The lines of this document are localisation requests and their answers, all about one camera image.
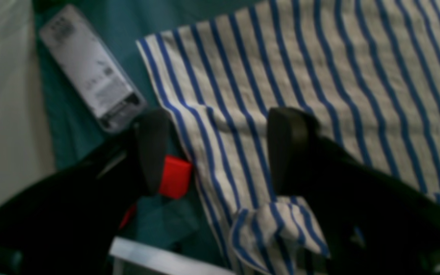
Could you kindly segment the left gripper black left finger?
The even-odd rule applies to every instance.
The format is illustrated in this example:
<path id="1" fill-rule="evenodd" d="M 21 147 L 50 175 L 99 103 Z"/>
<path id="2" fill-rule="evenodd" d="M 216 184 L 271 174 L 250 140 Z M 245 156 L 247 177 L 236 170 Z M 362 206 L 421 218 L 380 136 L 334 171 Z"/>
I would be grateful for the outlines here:
<path id="1" fill-rule="evenodd" d="M 149 111 L 0 206 L 0 273 L 102 275 L 128 209 L 158 193 L 170 114 Z"/>

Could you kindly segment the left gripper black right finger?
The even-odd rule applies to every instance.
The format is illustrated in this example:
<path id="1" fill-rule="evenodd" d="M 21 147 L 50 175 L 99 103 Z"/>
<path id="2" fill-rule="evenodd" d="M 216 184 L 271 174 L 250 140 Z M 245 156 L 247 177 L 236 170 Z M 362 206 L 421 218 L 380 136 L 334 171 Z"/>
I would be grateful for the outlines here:
<path id="1" fill-rule="evenodd" d="M 333 275 L 440 275 L 440 206 L 367 167 L 296 108 L 269 110 L 271 181 L 301 196 L 319 223 Z"/>

